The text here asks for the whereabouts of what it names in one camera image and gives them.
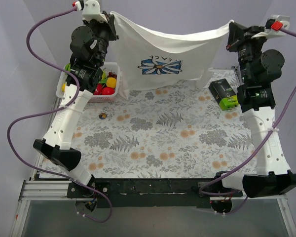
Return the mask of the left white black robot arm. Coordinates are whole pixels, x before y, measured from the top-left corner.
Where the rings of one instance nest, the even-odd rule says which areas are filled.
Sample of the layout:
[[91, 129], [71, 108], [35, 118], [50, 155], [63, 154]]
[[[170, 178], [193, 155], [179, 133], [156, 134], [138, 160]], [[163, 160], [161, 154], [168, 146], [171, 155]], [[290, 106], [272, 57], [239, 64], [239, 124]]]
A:
[[81, 164], [81, 152], [71, 147], [77, 122], [101, 80], [109, 42], [117, 40], [114, 16], [105, 11], [85, 16], [83, 25], [71, 35], [70, 70], [67, 72], [65, 92], [51, 127], [33, 147], [53, 164], [62, 167], [67, 175], [78, 181], [78, 191], [91, 197], [95, 185], [93, 176]]

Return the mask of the aluminium frame rail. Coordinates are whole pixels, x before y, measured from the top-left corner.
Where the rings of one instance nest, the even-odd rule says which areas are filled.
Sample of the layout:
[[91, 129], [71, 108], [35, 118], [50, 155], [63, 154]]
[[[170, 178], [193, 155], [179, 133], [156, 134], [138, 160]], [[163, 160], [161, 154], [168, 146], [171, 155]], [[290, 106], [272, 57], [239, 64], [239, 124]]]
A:
[[69, 182], [50, 173], [27, 181], [21, 199], [29, 201], [24, 237], [296, 237], [284, 196], [232, 199], [233, 214], [196, 206], [115, 207], [105, 223], [78, 216], [67, 198]]

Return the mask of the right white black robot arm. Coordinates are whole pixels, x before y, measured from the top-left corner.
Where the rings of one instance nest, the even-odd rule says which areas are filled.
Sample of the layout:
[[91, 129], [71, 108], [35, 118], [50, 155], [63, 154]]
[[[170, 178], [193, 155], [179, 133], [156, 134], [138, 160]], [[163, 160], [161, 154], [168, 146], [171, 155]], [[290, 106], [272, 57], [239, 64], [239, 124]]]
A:
[[242, 84], [237, 88], [237, 98], [251, 131], [257, 172], [225, 174], [213, 184], [219, 196], [231, 189], [242, 190], [250, 198], [277, 196], [296, 187], [296, 173], [286, 161], [276, 130], [279, 120], [275, 118], [271, 88], [282, 75], [285, 59], [275, 49], [261, 50], [267, 38], [281, 27], [283, 23], [276, 20], [264, 27], [229, 24], [226, 49], [238, 54]]

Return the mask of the yellow toy lemon right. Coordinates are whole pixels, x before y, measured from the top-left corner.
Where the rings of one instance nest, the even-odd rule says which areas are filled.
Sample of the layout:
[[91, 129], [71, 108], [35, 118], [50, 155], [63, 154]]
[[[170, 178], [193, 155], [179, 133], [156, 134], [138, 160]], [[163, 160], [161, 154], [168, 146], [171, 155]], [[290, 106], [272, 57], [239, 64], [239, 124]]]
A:
[[117, 84], [117, 79], [114, 77], [108, 77], [106, 81], [106, 86], [115, 89]]

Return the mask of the floral table mat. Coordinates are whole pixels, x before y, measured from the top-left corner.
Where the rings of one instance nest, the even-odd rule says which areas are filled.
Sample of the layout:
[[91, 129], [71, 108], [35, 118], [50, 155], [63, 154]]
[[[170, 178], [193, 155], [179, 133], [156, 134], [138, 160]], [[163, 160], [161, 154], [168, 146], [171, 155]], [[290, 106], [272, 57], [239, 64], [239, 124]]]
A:
[[212, 178], [254, 151], [240, 108], [221, 110], [193, 81], [87, 104], [71, 147], [97, 178]]

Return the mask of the yellow toy lemon left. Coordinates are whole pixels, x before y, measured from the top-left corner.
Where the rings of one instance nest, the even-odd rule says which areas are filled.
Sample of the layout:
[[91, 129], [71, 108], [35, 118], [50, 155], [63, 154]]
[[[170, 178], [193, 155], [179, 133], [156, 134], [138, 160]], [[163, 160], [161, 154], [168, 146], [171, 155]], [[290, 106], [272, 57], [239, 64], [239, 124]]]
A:
[[66, 83], [64, 83], [61, 87], [61, 91], [64, 92], [65, 91], [65, 87], [66, 87]]

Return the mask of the white t-shirt with flower print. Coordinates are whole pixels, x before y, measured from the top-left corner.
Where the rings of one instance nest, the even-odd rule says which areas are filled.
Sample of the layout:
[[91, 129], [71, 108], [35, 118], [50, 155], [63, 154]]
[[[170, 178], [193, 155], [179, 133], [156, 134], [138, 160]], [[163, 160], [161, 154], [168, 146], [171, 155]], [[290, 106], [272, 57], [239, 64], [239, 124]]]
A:
[[112, 11], [119, 36], [111, 43], [120, 74], [118, 94], [128, 98], [132, 90], [154, 90], [180, 80], [195, 80], [203, 87], [213, 75], [212, 61], [229, 25], [187, 35], [154, 31]]

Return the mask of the yellow toy lemon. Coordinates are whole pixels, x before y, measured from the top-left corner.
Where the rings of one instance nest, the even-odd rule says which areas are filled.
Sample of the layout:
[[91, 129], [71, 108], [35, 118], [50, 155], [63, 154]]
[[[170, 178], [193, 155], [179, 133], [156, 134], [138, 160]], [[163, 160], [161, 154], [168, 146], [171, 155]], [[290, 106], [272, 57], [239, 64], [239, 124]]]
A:
[[61, 91], [64, 92], [65, 91], [65, 87], [66, 87], [66, 83], [64, 83], [61, 87]]
[[114, 77], [108, 77], [106, 81], [106, 86], [115, 89], [117, 84], [117, 79]]

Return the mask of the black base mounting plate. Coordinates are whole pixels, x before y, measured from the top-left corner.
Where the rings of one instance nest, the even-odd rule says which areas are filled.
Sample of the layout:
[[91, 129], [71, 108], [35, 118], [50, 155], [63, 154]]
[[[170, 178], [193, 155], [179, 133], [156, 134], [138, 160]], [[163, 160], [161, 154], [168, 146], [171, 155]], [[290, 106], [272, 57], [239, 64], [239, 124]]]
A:
[[210, 208], [199, 188], [212, 178], [93, 178], [89, 185], [109, 198], [113, 207], [196, 206]]

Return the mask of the toy watermelon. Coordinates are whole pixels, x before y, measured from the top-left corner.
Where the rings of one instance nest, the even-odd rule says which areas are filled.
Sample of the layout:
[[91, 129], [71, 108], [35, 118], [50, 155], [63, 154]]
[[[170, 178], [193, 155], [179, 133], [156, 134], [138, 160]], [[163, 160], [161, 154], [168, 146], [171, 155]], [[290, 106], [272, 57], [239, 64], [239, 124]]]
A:
[[70, 63], [66, 64], [64, 67], [64, 70], [69, 72], [71, 70], [71, 64]]

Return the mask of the small round brooch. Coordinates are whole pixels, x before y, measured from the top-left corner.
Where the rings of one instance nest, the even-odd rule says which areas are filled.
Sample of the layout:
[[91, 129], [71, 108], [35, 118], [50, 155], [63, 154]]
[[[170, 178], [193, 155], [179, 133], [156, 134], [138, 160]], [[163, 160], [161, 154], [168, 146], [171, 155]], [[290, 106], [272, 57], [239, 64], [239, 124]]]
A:
[[107, 114], [105, 114], [105, 113], [99, 114], [100, 119], [105, 119], [106, 117], [107, 117]]

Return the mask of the white plastic fruit basket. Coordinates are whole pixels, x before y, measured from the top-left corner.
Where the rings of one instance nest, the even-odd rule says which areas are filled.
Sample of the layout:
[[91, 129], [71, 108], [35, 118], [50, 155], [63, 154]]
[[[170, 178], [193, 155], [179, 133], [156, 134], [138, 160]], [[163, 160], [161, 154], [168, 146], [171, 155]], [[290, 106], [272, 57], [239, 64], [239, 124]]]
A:
[[99, 83], [103, 84], [104, 87], [106, 87], [106, 81], [108, 77], [114, 77], [117, 79], [115, 93], [113, 95], [93, 95], [89, 100], [89, 103], [114, 101], [118, 93], [118, 89], [121, 81], [120, 79], [121, 71], [118, 64], [115, 62], [105, 62], [104, 65], [101, 67], [101, 70], [103, 71], [103, 80]]

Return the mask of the black green product box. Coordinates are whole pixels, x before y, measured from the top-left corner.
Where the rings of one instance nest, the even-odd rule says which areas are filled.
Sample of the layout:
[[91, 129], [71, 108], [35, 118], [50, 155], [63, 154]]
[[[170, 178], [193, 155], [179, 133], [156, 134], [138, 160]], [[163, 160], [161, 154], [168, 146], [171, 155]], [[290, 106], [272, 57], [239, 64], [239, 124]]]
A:
[[209, 90], [221, 110], [231, 110], [239, 106], [237, 95], [226, 79], [210, 82]]

